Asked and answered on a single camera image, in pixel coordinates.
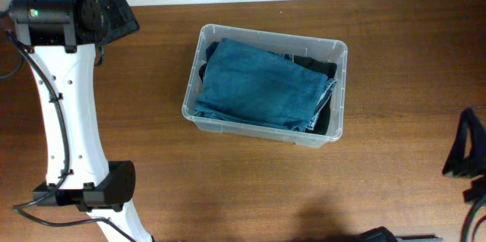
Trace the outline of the dark blue jeans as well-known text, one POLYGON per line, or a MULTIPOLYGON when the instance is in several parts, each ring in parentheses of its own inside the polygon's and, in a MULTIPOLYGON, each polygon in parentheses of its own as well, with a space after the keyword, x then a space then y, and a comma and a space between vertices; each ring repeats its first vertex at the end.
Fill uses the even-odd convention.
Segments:
POLYGON ((232 39, 212 42, 200 67, 194 115, 248 118, 251 125, 305 132, 333 94, 336 79, 232 39))

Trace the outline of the black shirt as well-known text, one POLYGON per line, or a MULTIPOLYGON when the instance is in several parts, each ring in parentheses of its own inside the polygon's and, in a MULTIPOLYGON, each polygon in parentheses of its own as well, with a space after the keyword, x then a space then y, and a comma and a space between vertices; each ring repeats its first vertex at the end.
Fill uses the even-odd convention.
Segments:
MULTIPOLYGON (((281 54, 281 58, 286 59, 287 61, 292 61, 293 63, 307 68, 311 71, 315 71, 317 73, 324 74, 328 77, 328 79, 334 79, 337 71, 337 64, 332 62, 322 62, 318 61, 311 57, 299 56, 299 55, 292 55, 292 54, 281 54)), ((330 102, 332 93, 329 91, 328 94, 329 98, 326 101, 326 104, 322 107, 319 113, 317 113, 312 121, 314 125, 313 128, 307 127, 305 132, 311 134, 320 134, 325 135, 327 133, 329 124, 330 124, 330 102)), ((212 118, 225 120, 225 121, 232 121, 232 122, 240 122, 251 124, 251 121, 248 118, 238 118, 238 117, 226 117, 223 116, 221 113, 212 113, 212 118)))

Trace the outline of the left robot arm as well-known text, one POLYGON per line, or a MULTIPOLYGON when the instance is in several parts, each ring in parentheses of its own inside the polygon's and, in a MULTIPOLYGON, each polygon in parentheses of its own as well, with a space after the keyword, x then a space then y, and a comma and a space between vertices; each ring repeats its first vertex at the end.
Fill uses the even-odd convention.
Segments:
POLYGON ((110 241, 150 241, 133 203, 134 164, 109 161, 96 118, 93 71, 105 45, 139 24, 126 0, 12 0, 7 37, 30 66, 46 132, 46 179, 32 206, 75 206, 110 241))

